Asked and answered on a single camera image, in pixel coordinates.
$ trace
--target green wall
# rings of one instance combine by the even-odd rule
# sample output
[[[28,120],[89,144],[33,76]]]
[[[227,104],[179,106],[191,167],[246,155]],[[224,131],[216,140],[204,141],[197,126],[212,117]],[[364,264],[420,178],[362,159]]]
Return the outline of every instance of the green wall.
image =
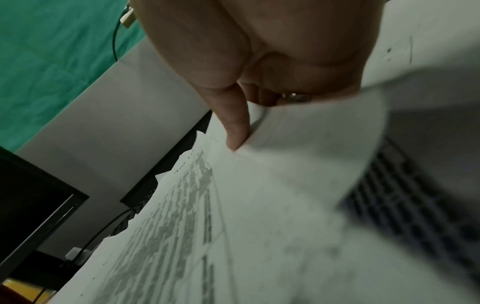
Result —
[[[115,61],[124,0],[0,0],[0,146],[16,151]],[[118,31],[121,57],[143,37]]]

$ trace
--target hand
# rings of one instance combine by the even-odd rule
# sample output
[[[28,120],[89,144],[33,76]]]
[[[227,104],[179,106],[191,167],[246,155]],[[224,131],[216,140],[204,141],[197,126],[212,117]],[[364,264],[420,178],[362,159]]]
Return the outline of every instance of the hand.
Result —
[[[246,100],[360,89],[384,0],[131,0],[166,62],[206,101],[235,150],[250,131]]]

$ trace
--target paper sheet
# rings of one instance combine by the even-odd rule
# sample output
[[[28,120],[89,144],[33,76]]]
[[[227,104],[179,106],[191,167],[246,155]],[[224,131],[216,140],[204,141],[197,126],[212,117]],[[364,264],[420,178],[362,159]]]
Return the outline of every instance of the paper sheet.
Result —
[[[128,229],[51,303],[478,302],[335,208],[385,120],[371,92],[268,112],[236,153],[198,133]]]

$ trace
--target black monitor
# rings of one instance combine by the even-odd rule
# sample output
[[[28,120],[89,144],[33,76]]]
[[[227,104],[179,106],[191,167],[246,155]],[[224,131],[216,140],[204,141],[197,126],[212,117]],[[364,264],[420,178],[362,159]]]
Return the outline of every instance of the black monitor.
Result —
[[[0,147],[0,282],[87,199]]]

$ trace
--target ring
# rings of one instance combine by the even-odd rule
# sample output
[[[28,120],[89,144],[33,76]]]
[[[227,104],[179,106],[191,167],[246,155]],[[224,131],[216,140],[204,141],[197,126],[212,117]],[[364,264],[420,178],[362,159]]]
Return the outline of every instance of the ring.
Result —
[[[288,100],[291,103],[303,103],[312,100],[311,95],[304,95],[304,94],[282,94],[283,99]]]

